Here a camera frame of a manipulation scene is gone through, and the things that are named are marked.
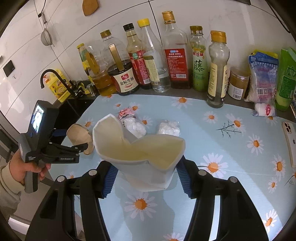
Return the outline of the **left forearm beige sleeve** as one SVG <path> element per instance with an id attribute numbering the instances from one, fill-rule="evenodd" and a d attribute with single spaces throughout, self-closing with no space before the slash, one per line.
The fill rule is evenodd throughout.
<path id="1" fill-rule="evenodd" d="M 25 187 L 12 177 L 10 162 L 6 166 L 1 166 L 0 180 L 1 213 L 4 219 L 8 221 L 10 216 L 16 212 L 18 204 L 21 201 L 21 192 Z"/>

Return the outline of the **person's left hand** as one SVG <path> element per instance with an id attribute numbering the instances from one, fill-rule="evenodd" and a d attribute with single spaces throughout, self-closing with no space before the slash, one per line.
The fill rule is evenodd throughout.
<path id="1" fill-rule="evenodd" d="M 25 185 L 25 175 L 27 172 L 38 173 L 39 180 L 45 179 L 48 170 L 51 169 L 51 164 L 46 163 L 43 168 L 36 163 L 24 163 L 21 157 L 20 150 L 17 150 L 10 160 L 10 173 L 12 177 L 20 184 Z"/>

